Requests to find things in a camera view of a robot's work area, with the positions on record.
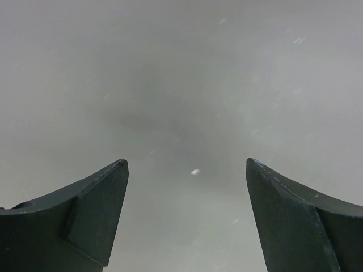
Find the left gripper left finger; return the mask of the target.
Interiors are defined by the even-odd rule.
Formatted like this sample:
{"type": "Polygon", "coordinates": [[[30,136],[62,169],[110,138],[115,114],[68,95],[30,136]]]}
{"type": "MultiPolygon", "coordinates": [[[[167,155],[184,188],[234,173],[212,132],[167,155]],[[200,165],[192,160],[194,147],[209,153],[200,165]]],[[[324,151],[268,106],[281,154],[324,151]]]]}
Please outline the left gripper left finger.
{"type": "Polygon", "coordinates": [[[128,184],[119,159],[44,196],[1,209],[2,271],[102,271],[128,184]]]}

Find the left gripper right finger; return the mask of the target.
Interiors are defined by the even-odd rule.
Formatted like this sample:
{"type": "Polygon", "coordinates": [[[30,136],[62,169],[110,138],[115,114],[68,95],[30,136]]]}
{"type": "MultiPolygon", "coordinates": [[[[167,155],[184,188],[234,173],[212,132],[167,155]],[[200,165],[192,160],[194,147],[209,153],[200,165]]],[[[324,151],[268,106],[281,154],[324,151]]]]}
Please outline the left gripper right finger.
{"type": "Polygon", "coordinates": [[[246,181],[268,271],[362,271],[362,206],[253,158],[246,161],[246,181]]]}

